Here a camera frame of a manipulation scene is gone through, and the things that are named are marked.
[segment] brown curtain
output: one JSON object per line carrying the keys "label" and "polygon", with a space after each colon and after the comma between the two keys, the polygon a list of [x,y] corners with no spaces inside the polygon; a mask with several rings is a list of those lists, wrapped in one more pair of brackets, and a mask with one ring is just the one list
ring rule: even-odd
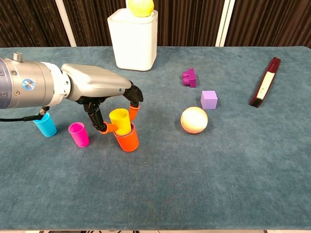
{"label": "brown curtain", "polygon": [[70,46],[54,0],[1,0],[0,47]]}
{"label": "brown curtain", "polygon": [[236,0],[225,46],[311,48],[311,1]]}
{"label": "brown curtain", "polygon": [[[154,0],[159,46],[215,46],[225,0]],[[107,18],[125,0],[64,0],[77,46],[111,46]]]}

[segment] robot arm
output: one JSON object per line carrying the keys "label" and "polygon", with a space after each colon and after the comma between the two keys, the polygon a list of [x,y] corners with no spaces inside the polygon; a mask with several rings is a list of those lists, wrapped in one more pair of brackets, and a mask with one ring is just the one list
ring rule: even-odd
{"label": "robot arm", "polygon": [[63,64],[60,70],[50,63],[23,61],[20,53],[13,60],[0,59],[0,109],[43,106],[37,115],[40,119],[49,106],[66,98],[83,105],[94,128],[108,133],[117,129],[103,121],[99,106],[108,97],[120,95],[130,101],[133,120],[143,102],[142,92],[110,70],[76,64]]}

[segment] purple block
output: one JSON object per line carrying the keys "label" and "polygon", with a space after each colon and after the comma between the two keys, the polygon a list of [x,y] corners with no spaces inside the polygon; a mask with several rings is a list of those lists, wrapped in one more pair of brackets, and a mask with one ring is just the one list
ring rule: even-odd
{"label": "purple block", "polygon": [[183,72],[183,83],[185,86],[196,87],[196,76],[193,68]]}
{"label": "purple block", "polygon": [[215,109],[217,100],[215,91],[202,91],[201,104],[203,109]]}

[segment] plastic cup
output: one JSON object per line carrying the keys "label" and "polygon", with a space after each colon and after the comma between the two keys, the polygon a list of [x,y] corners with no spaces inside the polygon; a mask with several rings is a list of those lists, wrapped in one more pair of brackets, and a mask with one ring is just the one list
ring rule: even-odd
{"label": "plastic cup", "polygon": [[139,146],[139,141],[136,133],[136,128],[133,123],[131,123],[131,131],[127,135],[117,135],[113,132],[114,136],[116,137],[120,147],[125,152],[132,152],[136,150]]}
{"label": "plastic cup", "polygon": [[34,120],[33,122],[45,137],[52,137],[57,132],[49,113],[46,113],[41,120]]}
{"label": "plastic cup", "polygon": [[130,115],[127,109],[117,108],[109,114],[111,123],[118,127],[115,133],[119,136],[128,134],[131,129]]}
{"label": "plastic cup", "polygon": [[89,138],[83,123],[75,122],[71,124],[68,131],[77,146],[86,147],[89,144]]}

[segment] orange cup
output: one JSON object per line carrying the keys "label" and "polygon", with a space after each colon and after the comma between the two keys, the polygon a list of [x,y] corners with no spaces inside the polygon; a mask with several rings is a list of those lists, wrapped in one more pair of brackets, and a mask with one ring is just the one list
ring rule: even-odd
{"label": "orange cup", "polygon": [[117,135],[113,132],[114,136],[116,137],[120,147],[125,152],[132,152],[136,150],[139,146],[138,137],[136,133],[135,125],[131,122],[132,130],[126,135]]}

